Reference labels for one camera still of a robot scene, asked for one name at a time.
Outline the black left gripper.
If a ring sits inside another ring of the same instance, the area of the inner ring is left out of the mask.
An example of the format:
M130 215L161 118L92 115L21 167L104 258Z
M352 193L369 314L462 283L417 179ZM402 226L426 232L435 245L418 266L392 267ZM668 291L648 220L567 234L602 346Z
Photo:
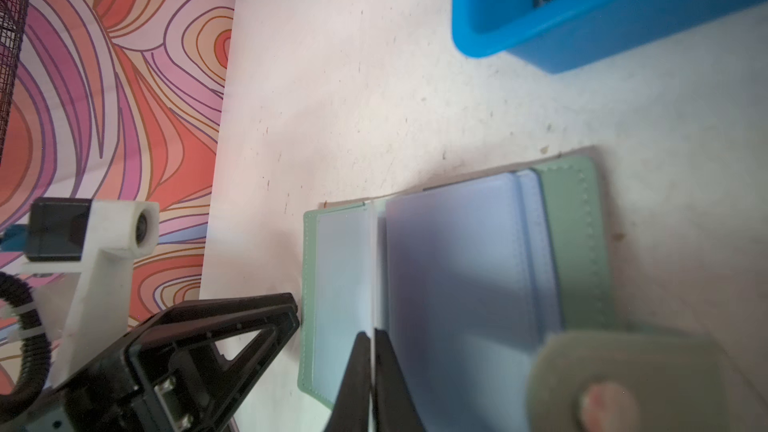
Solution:
M226 426L299 328L290 293L186 301L36 398L1 406L3 431Z

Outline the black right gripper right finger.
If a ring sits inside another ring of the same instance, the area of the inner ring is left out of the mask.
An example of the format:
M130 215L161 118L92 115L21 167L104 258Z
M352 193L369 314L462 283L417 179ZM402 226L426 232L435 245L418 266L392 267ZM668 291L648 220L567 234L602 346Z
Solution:
M374 342L374 415L377 430L425 432L388 333L376 329Z

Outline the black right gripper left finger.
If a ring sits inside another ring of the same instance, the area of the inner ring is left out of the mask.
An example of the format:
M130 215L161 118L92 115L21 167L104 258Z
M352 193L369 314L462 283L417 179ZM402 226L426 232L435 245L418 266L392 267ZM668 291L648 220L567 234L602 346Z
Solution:
M365 432L371 401L371 341L365 332L354 340L325 432Z

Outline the mint green card holder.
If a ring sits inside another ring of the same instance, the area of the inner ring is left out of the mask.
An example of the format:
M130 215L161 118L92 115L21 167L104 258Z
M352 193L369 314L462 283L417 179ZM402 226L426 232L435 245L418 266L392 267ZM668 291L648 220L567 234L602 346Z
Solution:
M614 308L594 162L303 218L298 386L331 415L359 332L388 333L426 431L725 431L719 353Z

